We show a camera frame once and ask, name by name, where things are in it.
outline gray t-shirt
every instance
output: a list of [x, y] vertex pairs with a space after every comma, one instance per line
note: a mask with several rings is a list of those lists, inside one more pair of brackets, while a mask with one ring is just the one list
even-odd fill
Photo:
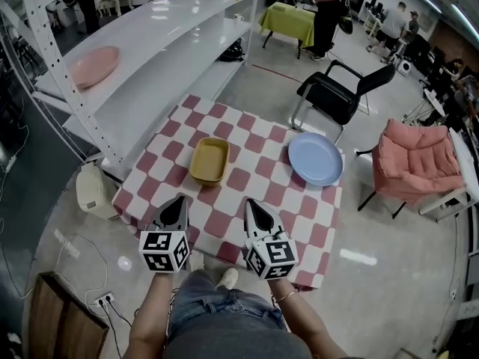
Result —
[[419, 32], [419, 24], [416, 20], [411, 20], [409, 22], [408, 34], [404, 37], [404, 40], [409, 44], [414, 41], [416, 34]]
[[406, 20], [403, 17], [403, 12], [397, 9], [388, 9], [386, 11], [386, 18], [381, 25], [381, 31], [393, 39], [398, 39], [406, 27]]
[[164, 359], [311, 359], [296, 335], [267, 319], [241, 313], [204, 314], [176, 330]]
[[467, 110], [467, 99], [470, 99], [476, 110], [479, 110], [479, 89], [476, 78], [474, 76], [466, 76], [464, 79], [459, 80], [459, 82], [466, 88], [466, 97], [464, 97], [463, 92], [458, 90], [454, 99], [456, 99], [463, 110]]

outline yellow-green table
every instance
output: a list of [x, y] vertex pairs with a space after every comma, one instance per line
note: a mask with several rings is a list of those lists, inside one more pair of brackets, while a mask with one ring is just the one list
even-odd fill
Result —
[[302, 47], [314, 45], [313, 12], [276, 2], [263, 13], [259, 23], [261, 25], [260, 34], [265, 29], [270, 30], [263, 48], [273, 32], [298, 39], [298, 58], [301, 56]]

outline blue plate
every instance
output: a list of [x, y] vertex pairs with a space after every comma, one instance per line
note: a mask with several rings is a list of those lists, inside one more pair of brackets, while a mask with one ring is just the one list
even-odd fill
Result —
[[339, 150], [323, 135], [297, 135], [290, 143], [288, 154], [294, 171], [312, 185], [331, 185], [343, 173], [343, 159]]

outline bracelet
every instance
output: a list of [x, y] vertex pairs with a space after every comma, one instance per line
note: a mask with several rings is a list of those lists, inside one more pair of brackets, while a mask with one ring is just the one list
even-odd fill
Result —
[[282, 302], [283, 300], [285, 299], [288, 299], [292, 294], [294, 294], [295, 292], [298, 292], [297, 289], [294, 289], [292, 292], [290, 292], [288, 295], [285, 295], [283, 298], [280, 298], [276, 301], [276, 303], [279, 303], [279, 302]]

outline white cup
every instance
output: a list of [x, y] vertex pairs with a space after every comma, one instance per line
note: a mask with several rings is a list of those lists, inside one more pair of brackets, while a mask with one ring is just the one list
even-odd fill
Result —
[[236, 13], [234, 15], [234, 22], [242, 22], [242, 21], [245, 21], [245, 18], [241, 16], [239, 13]]

